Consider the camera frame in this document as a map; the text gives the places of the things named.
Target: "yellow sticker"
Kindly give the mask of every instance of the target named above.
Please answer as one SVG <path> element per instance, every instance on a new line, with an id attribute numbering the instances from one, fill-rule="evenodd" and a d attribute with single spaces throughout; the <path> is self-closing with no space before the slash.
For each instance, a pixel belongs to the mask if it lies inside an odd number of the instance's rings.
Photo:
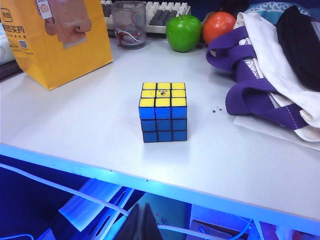
<path id="1" fill-rule="evenodd" d="M 155 99 L 156 107 L 170 107 L 170 98 L 156 98 Z"/>
<path id="2" fill-rule="evenodd" d="M 142 89 L 156 89 L 156 85 L 155 82 L 144 82 Z"/>
<path id="3" fill-rule="evenodd" d="M 140 107 L 153 107 L 155 105 L 154 98 L 141 98 L 140 99 Z"/>
<path id="4" fill-rule="evenodd" d="M 186 89 L 184 82 L 173 82 L 171 83 L 172 89 Z"/>
<path id="5" fill-rule="evenodd" d="M 156 97 L 157 98 L 170 98 L 170 90 L 157 90 Z"/>
<path id="6" fill-rule="evenodd" d="M 187 106 L 187 100 L 185 97 L 175 97 L 171 99 L 172 107 L 183 107 Z"/>
<path id="7" fill-rule="evenodd" d="M 157 89 L 170 89 L 171 84 L 170 82 L 158 82 Z"/>
<path id="8" fill-rule="evenodd" d="M 185 98 L 186 97 L 186 90 L 172 90 L 172 97 L 173 98 Z"/>
<path id="9" fill-rule="evenodd" d="M 156 96 L 156 90 L 142 90 L 142 98 L 154 98 Z"/>

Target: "white cable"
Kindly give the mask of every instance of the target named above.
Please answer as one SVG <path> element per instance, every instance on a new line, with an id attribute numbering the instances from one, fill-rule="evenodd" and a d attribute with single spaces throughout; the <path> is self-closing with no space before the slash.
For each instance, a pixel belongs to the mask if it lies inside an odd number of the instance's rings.
<path id="1" fill-rule="evenodd" d="M 34 240 L 34 237 L 30 234 L 27 234 L 27 233 L 18 234 L 18 235 L 14 235 L 14 236 L 0 237 L 0 240 L 16 239 L 16 238 L 20 238 L 20 237 L 29 237 L 31 240 Z"/>
<path id="2" fill-rule="evenodd" d="M 98 199 L 98 198 L 93 197 L 93 196 L 90 196 L 90 195 L 87 195 L 87 194 L 85 194 L 85 193 L 83 193 L 83 192 L 74 190 L 74 189 L 69 188 L 69 187 L 67 187 L 67 186 L 63 186 L 63 185 L 60 185 L 60 184 L 58 184 L 58 183 L 55 183 L 55 182 L 52 182 L 52 181 L 43 179 L 43 178 L 41 178 L 41 177 L 32 175 L 32 174 L 30 174 L 30 173 L 28 173 L 28 172 L 26 172 L 26 171 L 23 171 L 23 170 L 21 170 L 21 169 L 18 169 L 18 168 L 16 168 L 16 167 L 9 166 L 9 165 L 3 164 L 3 163 L 0 163 L 0 167 L 1 167 L 1 168 L 4 168 L 4 169 L 11 170 L 11 171 L 13 171 L 13 172 L 16 172 L 17 174 L 21 174 L 21 175 L 23 175 L 23 176 L 25 176 L 25 177 L 27 177 L 27 178 L 29 178 L 29 179 L 35 180 L 35 181 L 37 181 L 37 182 L 40 182 L 40 183 L 43 183 L 43 184 L 46 184 L 46 185 L 49 185 L 49 186 L 54 187 L 54 188 L 56 188 L 56 189 L 60 189 L 60 190 L 62 190 L 62 191 L 65 191 L 65 192 L 68 192 L 68 193 L 77 195 L 77 196 L 79 196 L 79 197 L 82 197 L 82 198 L 84 198 L 84 199 L 90 200 L 90 201 L 95 202 L 95 203 L 97 203 L 97 204 L 101 204 L 101 205 L 106 206 L 106 207 L 108 207 L 108 208 L 110 208 L 110 209 L 114 209 L 114 210 L 122 213 L 122 214 L 125 215 L 125 216 L 128 216 L 128 215 L 129 215 L 129 212 L 128 212 L 128 211 L 126 211 L 126 210 L 122 209 L 121 207 L 118 207 L 118 206 L 116 206 L 116 205 L 114 205 L 114 204 L 112 204 L 112 203 L 109 203 L 109 202 L 107 202 L 107 201 L 103 201 L 103 200 L 101 200 L 101 199 Z"/>
<path id="3" fill-rule="evenodd" d="M 188 234 L 188 235 L 192 235 L 192 236 L 202 238 L 202 239 L 207 239 L 207 240 L 226 240 L 225 238 L 208 235 L 208 234 L 204 234 L 204 233 L 201 233 L 198 231 L 192 231 L 192 230 L 177 227 L 177 226 L 158 225 L 158 229 L 174 231 L 174 232 L 178 232 L 178 233 L 182 233 L 182 234 Z"/>
<path id="4" fill-rule="evenodd" d="M 114 205 L 112 203 L 109 203 L 107 201 L 103 201 L 101 199 L 95 198 L 95 197 L 90 196 L 90 195 L 87 195 L 87 194 L 85 194 L 83 192 L 74 190 L 74 189 L 69 188 L 67 186 L 63 186 L 63 185 L 60 185 L 58 183 L 55 183 L 55 182 L 43 179 L 41 177 L 32 175 L 32 174 L 30 174 L 30 173 L 28 173 L 26 171 L 23 171 L 23 170 L 21 170 L 19 168 L 16 168 L 16 167 L 13 167 L 13 166 L 9 166 L 9 165 L 3 164 L 1 162 L 0 162 L 0 167 L 4 168 L 4 169 L 7 169 L 7 170 L 10 170 L 10 171 L 13 171 L 13 172 L 15 172 L 17 174 L 21 174 L 21 175 L 23 175 L 23 176 L 25 176 L 25 177 L 27 177 L 29 179 L 32 179 L 32 180 L 35 180 L 37 182 L 46 184 L 46 185 L 54 187 L 56 189 L 60 189 L 62 191 L 71 193 L 73 195 L 77 195 L 77 196 L 82 197 L 84 199 L 87 199 L 89 201 L 104 205 L 104 206 L 106 206 L 106 207 L 108 207 L 110 209 L 114 209 L 114 210 L 122 213 L 125 216 L 129 215 L 128 211 L 126 211 L 126 210 L 122 209 L 121 207 L 118 207 L 118 206 L 116 206 L 116 205 Z M 204 233 L 201 233 L 201 232 L 198 232 L 198 231 L 193 231 L 193 230 L 189 230 L 189 229 L 185 229 L 185 228 L 181 228 L 181 227 L 177 227 L 177 226 L 158 225 L 158 229 L 163 229 L 163 230 L 169 230 L 169 231 L 174 231 L 174 232 L 178 232 L 178 233 L 188 234 L 188 235 L 192 235 L 192 236 L 195 236 L 195 237 L 198 237 L 198 238 L 202 238 L 202 239 L 206 239 L 206 240 L 225 240 L 224 238 L 221 238 L 221 237 L 212 236 L 212 235 L 204 234 Z M 0 237 L 0 240 L 12 239 L 12 238 L 17 237 L 17 236 L 11 236 L 11 237 L 5 237 L 5 238 L 1 238 Z M 33 240 L 33 237 L 31 235 L 25 234 L 25 236 L 28 236 Z"/>

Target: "bag handle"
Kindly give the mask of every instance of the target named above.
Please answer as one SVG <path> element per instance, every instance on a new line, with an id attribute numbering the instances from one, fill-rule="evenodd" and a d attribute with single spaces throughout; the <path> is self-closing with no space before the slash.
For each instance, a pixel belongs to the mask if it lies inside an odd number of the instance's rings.
<path id="1" fill-rule="evenodd" d="M 246 64 L 244 60 L 241 62 L 239 62 L 240 65 Z M 254 114 L 291 130 L 308 125 L 300 115 L 302 108 L 297 104 L 275 108 L 268 93 L 277 93 L 277 90 L 266 78 L 257 79 L 252 72 L 251 75 L 253 77 L 249 80 L 237 80 L 238 83 L 227 93 L 225 105 L 229 114 Z"/>
<path id="2" fill-rule="evenodd" d="M 217 68 L 232 72 L 234 64 L 240 59 L 256 58 L 252 45 L 238 45 L 246 37 L 248 32 L 244 26 L 217 37 L 208 46 L 207 61 Z"/>

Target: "transparent cup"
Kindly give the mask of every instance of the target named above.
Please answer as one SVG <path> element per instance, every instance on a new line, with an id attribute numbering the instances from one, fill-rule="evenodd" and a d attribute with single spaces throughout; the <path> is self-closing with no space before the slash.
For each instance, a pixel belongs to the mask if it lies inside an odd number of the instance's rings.
<path id="1" fill-rule="evenodd" d="M 119 1 L 111 5 L 113 27 L 118 45 L 124 49 L 140 49 L 146 45 L 146 4 Z"/>

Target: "white fabric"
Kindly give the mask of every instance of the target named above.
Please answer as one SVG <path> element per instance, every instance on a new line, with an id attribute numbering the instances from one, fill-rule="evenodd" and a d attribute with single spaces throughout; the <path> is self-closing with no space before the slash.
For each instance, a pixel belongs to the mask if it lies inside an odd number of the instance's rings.
<path id="1" fill-rule="evenodd" d="M 275 26 L 258 13 L 239 13 L 234 28 L 241 26 L 246 27 L 249 38 L 239 41 L 239 45 L 244 45 L 245 42 L 252 44 L 257 55 L 257 59 L 252 59 L 256 68 L 255 76 L 266 77 L 274 88 L 283 94 L 269 95 L 275 107 L 275 103 L 280 107 L 290 105 L 293 101 L 298 104 L 303 108 L 300 111 L 301 116 L 310 125 L 295 130 L 295 133 L 308 142 L 320 142 L 320 128 L 311 125 L 311 122 L 320 123 L 320 110 L 317 108 L 320 93 L 310 91 L 299 83 L 278 43 Z M 306 112 L 307 109 L 311 111 L 312 116 Z M 315 116 L 318 117 L 317 121 L 309 121 L 315 119 Z"/>
<path id="2" fill-rule="evenodd" d="M 5 30 L 0 23 L 0 65 L 15 60 Z"/>
<path id="3" fill-rule="evenodd" d="M 303 108 L 300 114 L 308 124 L 320 128 L 320 93 L 300 84 L 278 43 L 276 27 L 258 13 L 239 13 L 238 19 L 245 24 L 260 69 L 268 81 Z"/>

